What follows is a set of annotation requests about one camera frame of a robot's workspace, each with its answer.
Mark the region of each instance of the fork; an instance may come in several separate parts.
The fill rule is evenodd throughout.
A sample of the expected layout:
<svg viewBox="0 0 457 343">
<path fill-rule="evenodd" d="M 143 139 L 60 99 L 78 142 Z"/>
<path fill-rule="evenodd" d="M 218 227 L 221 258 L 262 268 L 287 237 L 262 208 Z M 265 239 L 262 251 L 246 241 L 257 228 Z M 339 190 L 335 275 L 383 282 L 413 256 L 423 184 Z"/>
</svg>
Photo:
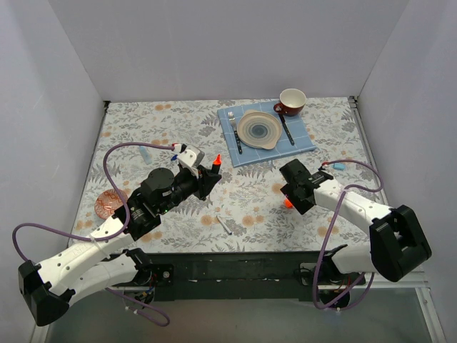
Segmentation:
<svg viewBox="0 0 457 343">
<path fill-rule="evenodd" d="M 236 140 L 236 146 L 238 147 L 238 152 L 240 154 L 242 154 L 243 149 L 241 148 L 241 141 L 240 141 L 240 137 L 238 136 L 238 132 L 236 130 L 236 121 L 235 121 L 235 117 L 233 116 L 232 111 L 230 111 L 228 113 L 228 121 L 230 122 L 230 125 L 233 128 L 233 132 L 235 133 L 235 140 Z"/>
</svg>

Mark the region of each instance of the black base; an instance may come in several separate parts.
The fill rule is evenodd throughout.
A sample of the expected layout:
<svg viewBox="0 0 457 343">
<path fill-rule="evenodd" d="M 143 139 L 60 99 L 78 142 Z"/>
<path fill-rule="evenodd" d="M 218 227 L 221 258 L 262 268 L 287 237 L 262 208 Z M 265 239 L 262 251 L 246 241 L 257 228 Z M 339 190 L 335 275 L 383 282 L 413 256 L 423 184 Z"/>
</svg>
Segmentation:
<svg viewBox="0 0 457 343">
<path fill-rule="evenodd" d="M 155 301 L 177 299 L 299 299 L 312 301 L 311 286 L 295 273 L 316 263 L 318 252 L 148 254 L 156 270 L 173 267 L 156 285 Z M 357 273 L 351 275 L 354 280 Z M 137 286 L 119 284 L 117 286 Z"/>
</svg>

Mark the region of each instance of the knife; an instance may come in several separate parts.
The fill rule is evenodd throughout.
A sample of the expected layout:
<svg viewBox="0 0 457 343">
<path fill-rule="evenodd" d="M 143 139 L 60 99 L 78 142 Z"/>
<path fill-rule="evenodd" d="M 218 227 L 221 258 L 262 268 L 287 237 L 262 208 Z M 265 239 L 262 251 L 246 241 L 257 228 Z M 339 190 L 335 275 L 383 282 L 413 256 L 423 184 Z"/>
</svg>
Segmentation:
<svg viewBox="0 0 457 343">
<path fill-rule="evenodd" d="M 288 130 L 287 125 L 286 125 L 286 120 L 284 119 L 284 115 L 281 113 L 278 113 L 279 119 L 281 120 L 281 123 L 283 123 L 283 128 L 284 131 L 286 132 L 288 140 L 291 142 L 291 145 L 295 145 L 295 142 L 293 141 L 291 132 Z"/>
</svg>

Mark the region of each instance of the floral tablecloth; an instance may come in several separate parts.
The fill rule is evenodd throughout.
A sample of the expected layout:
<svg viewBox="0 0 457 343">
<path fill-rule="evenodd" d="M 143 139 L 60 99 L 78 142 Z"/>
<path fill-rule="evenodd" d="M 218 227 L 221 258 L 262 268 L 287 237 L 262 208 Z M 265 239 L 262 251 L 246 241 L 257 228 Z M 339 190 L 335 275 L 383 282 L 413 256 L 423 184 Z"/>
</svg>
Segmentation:
<svg viewBox="0 0 457 343">
<path fill-rule="evenodd" d="M 145 252 L 264 252 L 320 249 L 331 212 L 314 207 L 301 216 L 283 205 L 280 188 L 284 180 L 279 168 L 299 158 L 311 171 L 322 161 L 357 159 L 367 161 L 347 98 L 309 99 L 301 116 L 310 138 L 318 147 L 292 157 L 233 168 L 216 111 L 222 107 L 252 104 L 260 100 L 170 101 L 109 104 L 96 147 L 73 233 L 87 235 L 103 223 L 94 212 L 96 198 L 110 189 L 102 159 L 113 145 L 125 141 L 145 141 L 169 145 L 173 142 L 198 146 L 211 166 L 222 155 L 222 180 L 205 202 L 195 197 L 162 216 L 162 225 L 146 234 L 135 245 Z M 137 146 L 124 147 L 111 154 L 109 171 L 116 184 L 128 195 L 148 173 L 164 166 L 177 173 L 170 151 L 148 149 L 153 164 L 146 165 Z M 372 173 L 358 165 L 331 172 L 343 184 L 359 183 L 375 188 Z M 375 194 L 363 194 L 375 201 Z M 216 215 L 226 220 L 229 236 Z M 366 235 L 345 219 L 333 228 L 328 248 L 340 244 L 362 244 Z"/>
</svg>

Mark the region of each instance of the orange object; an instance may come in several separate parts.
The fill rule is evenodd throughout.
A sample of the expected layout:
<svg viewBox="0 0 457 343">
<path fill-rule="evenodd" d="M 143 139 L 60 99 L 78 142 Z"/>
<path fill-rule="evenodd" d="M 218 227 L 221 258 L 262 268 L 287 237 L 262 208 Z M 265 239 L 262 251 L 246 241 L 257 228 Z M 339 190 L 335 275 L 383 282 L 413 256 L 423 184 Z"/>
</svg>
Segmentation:
<svg viewBox="0 0 457 343">
<path fill-rule="evenodd" d="M 221 154 L 217 155 L 217 157 L 214 160 L 213 164 L 215 164 L 216 166 L 220 166 L 222 164 Z"/>
<path fill-rule="evenodd" d="M 127 201 L 129 198 L 127 193 L 120 189 L 122 197 Z M 119 207 L 122 206 L 122 200 L 117 195 L 114 189 L 104 191 L 99 195 L 95 201 L 95 213 L 102 219 L 108 219 L 108 217 L 114 214 Z"/>
<path fill-rule="evenodd" d="M 293 204 L 291 203 L 291 201 L 289 199 L 284 199 L 284 205 L 286 205 L 286 207 L 288 209 L 291 209 L 293 207 Z"/>
</svg>

